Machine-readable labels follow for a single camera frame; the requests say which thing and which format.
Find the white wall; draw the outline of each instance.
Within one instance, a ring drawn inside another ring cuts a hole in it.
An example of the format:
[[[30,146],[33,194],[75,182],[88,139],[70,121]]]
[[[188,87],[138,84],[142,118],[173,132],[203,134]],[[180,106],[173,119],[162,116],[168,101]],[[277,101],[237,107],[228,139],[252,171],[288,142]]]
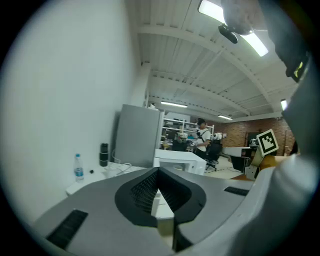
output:
[[[173,113],[173,112],[169,112],[168,114],[165,115],[165,118],[169,118],[169,119],[184,119],[187,122],[190,122],[190,115],[186,115],[186,114],[179,114],[179,113]]]
[[[1,80],[1,179],[32,224],[66,197],[74,155],[87,172],[130,102],[136,59],[122,1],[53,1],[30,20]]]
[[[148,83],[150,73],[151,64],[143,63],[143,65],[140,67],[139,75],[134,82],[131,105],[137,107],[147,107],[149,98]]]

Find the water bottle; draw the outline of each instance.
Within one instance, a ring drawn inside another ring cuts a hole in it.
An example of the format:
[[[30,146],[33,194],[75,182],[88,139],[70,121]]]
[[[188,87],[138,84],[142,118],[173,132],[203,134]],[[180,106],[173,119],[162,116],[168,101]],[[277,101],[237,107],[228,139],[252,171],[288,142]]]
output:
[[[75,181],[76,182],[83,182],[84,181],[84,168],[82,166],[82,162],[80,159],[80,154],[75,154],[74,159],[74,174],[75,174]]]

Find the person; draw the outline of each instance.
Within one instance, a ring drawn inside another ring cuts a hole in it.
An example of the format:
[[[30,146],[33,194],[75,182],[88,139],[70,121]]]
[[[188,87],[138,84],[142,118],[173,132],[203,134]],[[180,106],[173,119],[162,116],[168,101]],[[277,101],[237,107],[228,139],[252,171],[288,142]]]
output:
[[[204,119],[198,118],[197,124],[199,126],[199,132],[197,133],[198,139],[195,144],[195,154],[198,157],[205,159],[207,155],[207,146],[210,143],[211,134],[208,128],[206,127],[206,121]]]

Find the fluorescent light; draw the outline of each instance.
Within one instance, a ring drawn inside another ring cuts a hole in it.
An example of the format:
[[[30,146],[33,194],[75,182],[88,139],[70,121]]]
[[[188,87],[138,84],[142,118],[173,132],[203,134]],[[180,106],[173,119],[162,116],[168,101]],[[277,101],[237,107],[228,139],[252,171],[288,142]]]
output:
[[[285,99],[281,100],[281,106],[282,106],[282,110],[285,110],[288,106],[287,101]]]
[[[220,117],[220,118],[224,118],[224,119],[228,119],[228,120],[232,120],[232,118],[230,118],[230,117],[226,117],[226,116],[224,116],[224,115],[218,115],[218,117]]]
[[[269,52],[255,33],[240,36],[242,36],[242,38],[252,46],[252,48],[259,54],[260,57],[266,55]]]
[[[216,19],[221,23],[226,23],[224,18],[224,11],[222,7],[214,4],[213,2],[203,0],[200,4],[199,12]]]
[[[213,2],[202,0],[199,7],[199,12],[216,19],[221,23],[226,23],[222,7],[214,4]],[[242,38],[252,46],[252,48],[259,54],[260,57],[266,55],[269,52],[266,46],[261,42],[261,40],[255,33],[240,36],[242,36]]]
[[[180,104],[175,104],[175,103],[170,103],[170,102],[165,102],[165,101],[161,101],[161,104],[175,106],[175,107],[181,107],[181,108],[187,108],[188,107],[186,105],[180,105]]]

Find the office chair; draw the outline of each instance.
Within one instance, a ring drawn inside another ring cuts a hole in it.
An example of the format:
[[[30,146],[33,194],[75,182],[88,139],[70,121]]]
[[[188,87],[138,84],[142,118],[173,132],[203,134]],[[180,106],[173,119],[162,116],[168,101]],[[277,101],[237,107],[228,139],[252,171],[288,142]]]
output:
[[[207,159],[206,159],[206,170],[208,170],[209,167],[213,167],[215,171],[217,171],[216,165],[219,163],[218,158],[219,154],[222,151],[222,144],[220,143],[220,140],[215,139],[211,142],[208,153],[207,153]]]

